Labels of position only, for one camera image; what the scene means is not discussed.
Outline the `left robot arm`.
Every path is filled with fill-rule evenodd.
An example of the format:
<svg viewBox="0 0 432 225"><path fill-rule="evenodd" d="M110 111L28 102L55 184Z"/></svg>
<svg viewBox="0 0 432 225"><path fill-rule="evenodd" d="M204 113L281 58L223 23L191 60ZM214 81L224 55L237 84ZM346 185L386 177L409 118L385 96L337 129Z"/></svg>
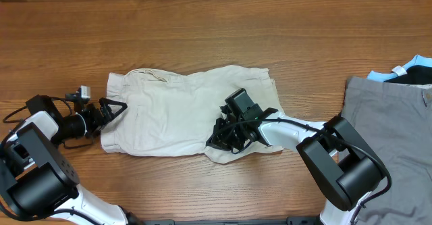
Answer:
<svg viewBox="0 0 432 225"><path fill-rule="evenodd" d="M126 103L101 98L96 108L86 93L67 94L62 102L74 106L63 116L56 101L46 95L28 100L30 117L16 120L1 141L1 211L22 222L56 218L75 224L141 224L132 212L86 190L58 149L68 139L99 136Z"/></svg>

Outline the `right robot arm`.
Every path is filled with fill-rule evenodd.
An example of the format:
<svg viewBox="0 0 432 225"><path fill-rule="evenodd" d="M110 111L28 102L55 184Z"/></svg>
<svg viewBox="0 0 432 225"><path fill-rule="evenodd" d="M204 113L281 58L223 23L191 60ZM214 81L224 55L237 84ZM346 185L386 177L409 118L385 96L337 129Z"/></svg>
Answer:
<svg viewBox="0 0 432 225"><path fill-rule="evenodd" d="M345 118L307 122L275 108L254 103L245 89L232 93L221 107L206 145L239 154L253 142L266 147L295 149L326 198L317 216L290 216L286 224L356 224L368 201L388 192L376 192L391 176L384 163Z"/></svg>

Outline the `beige shorts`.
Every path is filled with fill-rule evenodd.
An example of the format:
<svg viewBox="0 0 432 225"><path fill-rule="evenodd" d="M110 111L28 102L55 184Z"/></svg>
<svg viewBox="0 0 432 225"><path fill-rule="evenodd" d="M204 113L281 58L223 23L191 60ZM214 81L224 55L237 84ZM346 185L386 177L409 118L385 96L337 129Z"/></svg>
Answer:
<svg viewBox="0 0 432 225"><path fill-rule="evenodd" d="M128 107L104 127L101 146L108 153L143 157L204 154L219 164L251 153L281 151L280 146L259 142L239 154L206 145L225 99L241 88L263 109L282 109L267 68L226 66L189 75L146 68L111 73L107 98Z"/></svg>

